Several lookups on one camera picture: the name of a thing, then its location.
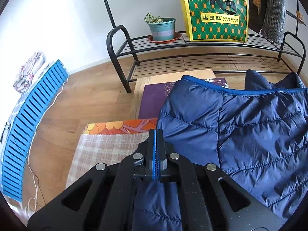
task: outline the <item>yellow label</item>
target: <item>yellow label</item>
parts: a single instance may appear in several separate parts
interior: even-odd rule
[[[233,15],[216,14],[216,13],[202,13],[201,21],[240,24],[240,17]]]

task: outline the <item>blue slatted crate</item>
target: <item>blue slatted crate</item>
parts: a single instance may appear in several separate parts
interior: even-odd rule
[[[23,198],[23,174],[36,127],[68,74],[57,61],[30,92],[14,118],[7,137],[2,165],[3,193],[17,201]]]

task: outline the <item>potted plant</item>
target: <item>potted plant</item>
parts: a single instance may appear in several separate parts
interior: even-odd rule
[[[150,27],[154,41],[168,41],[174,39],[174,18],[154,17],[149,12],[144,20]]]

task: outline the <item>blue flower pot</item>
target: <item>blue flower pot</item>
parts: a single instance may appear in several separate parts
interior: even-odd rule
[[[154,41],[168,41],[174,39],[174,18],[162,18],[164,22],[148,23]]]

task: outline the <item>triangular cutout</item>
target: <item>triangular cutout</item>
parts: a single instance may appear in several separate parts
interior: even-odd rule
[[[233,212],[237,212],[250,205],[250,201],[246,199],[246,197],[244,197],[240,192],[230,186],[224,179],[219,180],[219,183]]]
[[[78,211],[81,204],[84,202],[84,198],[89,191],[92,184],[92,180],[87,180],[79,188],[75,189],[71,194],[62,200],[62,205],[70,208],[73,211]]]

